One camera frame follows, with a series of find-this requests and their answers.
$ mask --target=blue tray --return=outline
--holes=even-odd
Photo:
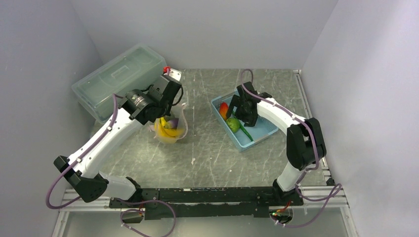
[[[239,149],[239,151],[242,152],[254,146],[255,144],[259,143],[263,139],[268,138],[270,135],[274,134],[276,131],[278,131],[278,127],[275,126],[270,121],[268,121],[267,119],[258,117],[256,125],[254,127],[245,127],[247,132],[253,138],[253,141],[251,141],[241,129],[239,129],[238,132],[233,133],[230,130],[230,128],[227,126],[226,122],[221,117],[219,113],[219,108],[220,108],[221,103],[223,102],[230,105],[231,98],[233,97],[234,94],[239,95],[238,92],[235,91],[225,96],[218,96],[217,98],[214,98],[213,100],[211,100],[211,105],[212,105],[212,112],[214,112],[218,121],[223,126],[225,132],[227,132],[228,136],[233,141],[234,145],[236,145],[237,149]]]

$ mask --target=gray marble surface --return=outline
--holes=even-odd
[[[271,186],[287,164],[285,134],[278,131],[240,153],[211,111],[211,100],[232,92],[240,83],[238,75],[238,69],[183,70],[187,136],[175,144],[163,144],[145,126],[129,137],[101,170],[129,176],[144,188]],[[291,70],[254,70],[254,77],[258,92],[268,92],[278,103],[305,117]],[[94,131],[100,126],[96,123]],[[302,184],[326,183],[317,170]]]

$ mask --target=gray wall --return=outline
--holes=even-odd
[[[1,1],[0,32],[0,236],[46,237],[58,213],[44,203],[52,162],[93,123],[70,86],[102,62],[68,0]]]
[[[340,0],[303,67],[362,237],[419,234],[419,2]]]
[[[138,42],[175,68],[300,69],[337,0],[71,0],[104,62]]]

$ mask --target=purple cable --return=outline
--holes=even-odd
[[[117,115],[118,115],[118,102],[117,102],[117,97],[118,98],[122,98],[119,95],[116,94],[112,94],[112,97],[114,99],[114,113],[112,115],[112,119],[111,122],[109,123],[109,126],[112,128],[113,125],[115,124],[115,121],[117,119]],[[80,156],[80,159],[83,159],[83,157],[85,157],[85,155],[87,153],[89,153],[95,146],[97,146],[97,144],[99,144],[100,141],[102,141],[102,139],[106,136],[106,134],[108,134],[109,130],[105,129],[105,131],[103,131],[103,133],[96,139],[96,141],[94,141]],[[63,207],[66,207],[68,205],[70,205],[71,203],[74,203],[75,201],[79,200],[81,197],[78,196],[75,199],[69,201],[68,203],[65,203],[63,205],[60,206],[54,206],[51,204],[51,202],[49,202],[49,198],[51,197],[51,193],[55,188],[55,185],[57,185],[58,181],[60,181],[60,179],[62,177],[64,177],[64,175],[72,168],[74,168],[74,166],[76,166],[77,164],[77,160],[75,160],[73,163],[71,163],[63,172],[60,173],[60,175],[54,180],[54,182],[52,183],[51,187],[49,187],[48,192],[46,193],[46,198],[45,198],[45,204],[48,208],[50,209],[61,209]]]
[[[281,109],[282,111],[284,111],[285,113],[287,113],[290,117],[292,117],[292,113],[288,110],[288,109],[286,109],[285,107],[283,107],[283,106],[281,106],[281,105],[279,105],[279,104],[274,104],[274,103],[272,103],[271,101],[269,101],[269,100],[267,100],[267,99],[265,99],[265,98],[262,98],[262,97],[260,97],[260,96],[257,96],[257,95],[255,95],[255,94],[253,94],[253,93],[251,93],[246,87],[245,87],[245,85],[244,85],[244,81],[243,81],[243,74],[244,74],[244,72],[246,72],[246,71],[248,71],[248,72],[250,72],[250,74],[251,74],[251,82],[253,83],[253,72],[252,72],[252,70],[250,70],[250,69],[244,69],[243,71],[242,71],[242,73],[240,73],[240,79],[241,79],[241,82],[242,82],[242,87],[243,87],[243,89],[245,90],[245,92],[247,92],[249,95],[251,95],[251,96],[253,96],[253,97],[255,97],[255,98],[257,98],[257,99],[259,99],[259,100],[261,100],[261,101],[264,101],[264,102],[266,102],[266,103],[268,103],[268,104],[271,104],[271,105],[273,105],[273,106],[276,106],[277,108],[279,108],[279,109]],[[307,168],[305,171],[310,171],[310,170],[316,170],[316,169],[318,169],[319,168],[319,155],[317,154],[317,147],[316,147],[316,142],[315,142],[315,140],[314,140],[314,135],[313,135],[313,132],[311,131],[311,129],[310,129],[310,127],[304,122],[304,121],[302,121],[302,120],[300,120],[299,118],[295,118],[295,120],[297,121],[297,122],[299,122],[299,123],[301,123],[306,129],[307,129],[307,131],[308,131],[308,134],[309,134],[309,136],[310,136],[310,140],[311,140],[311,144],[312,144],[312,146],[313,146],[313,152],[314,152],[314,159],[315,159],[315,163],[316,163],[316,166],[314,167],[314,168]],[[329,200],[330,200],[330,198],[332,198],[332,197],[334,197],[334,196],[336,196],[336,194],[338,194],[338,192],[342,189],[342,184],[336,184],[334,187],[333,187],[333,189],[332,189],[332,191],[330,192],[330,194],[327,196],[327,197],[324,197],[324,198],[320,198],[320,199],[311,199],[311,198],[308,198],[308,197],[306,197],[306,196],[304,196],[301,192],[300,192],[300,190],[298,189],[298,184],[303,180],[303,178],[305,177],[305,175],[306,175],[306,172],[303,172],[302,174],[301,174],[301,176],[298,178],[298,180],[297,180],[297,182],[296,182],[296,185],[295,185],[295,190],[296,190],[296,192],[298,193],[298,195],[300,195],[302,198],[304,198],[304,199],[306,199],[306,200],[309,200],[309,201],[323,201],[323,200],[326,200],[326,202],[325,202],[325,204],[323,205],[323,207],[322,207],[322,209],[320,209],[320,211],[319,211],[319,213],[317,213],[317,215],[313,218],[313,219],[311,219],[309,222],[307,222],[307,223],[305,223],[305,224],[302,224],[302,225],[298,225],[298,226],[287,226],[287,225],[285,225],[285,227],[290,227],[290,228],[299,228],[299,227],[305,227],[305,226],[308,226],[308,225],[310,225],[311,223],[313,223],[316,219],[317,219],[317,217],[319,217],[320,216],[320,214],[323,212],[323,210],[325,209],[325,207],[326,207],[326,204],[329,202]]]
[[[116,200],[118,200],[118,201],[120,201],[120,202],[122,202],[124,204],[128,204],[128,205],[141,205],[141,204],[150,203],[150,202],[158,202],[158,203],[161,203],[163,205],[166,205],[170,209],[170,211],[172,212],[172,214],[173,214],[173,226],[172,226],[171,230],[167,234],[165,234],[164,236],[162,236],[162,237],[169,236],[173,232],[174,227],[176,226],[176,213],[174,212],[173,208],[169,204],[167,204],[166,202],[164,202],[164,201],[160,201],[160,200],[148,200],[148,201],[140,201],[140,202],[127,202],[127,201],[124,201],[124,200],[122,200],[120,198],[116,198]],[[129,225],[127,225],[127,224],[124,223],[122,217],[124,216],[125,213],[128,213],[128,212],[143,213],[142,211],[140,211],[138,209],[128,209],[128,210],[122,212],[121,215],[120,215],[120,221],[121,221],[122,226],[125,226],[126,228],[128,228],[128,229],[134,231],[135,233],[137,233],[139,235],[142,235],[144,237],[151,237],[151,236],[148,236],[146,234],[143,234],[142,232],[138,231],[137,229],[132,228],[131,226],[129,226]]]

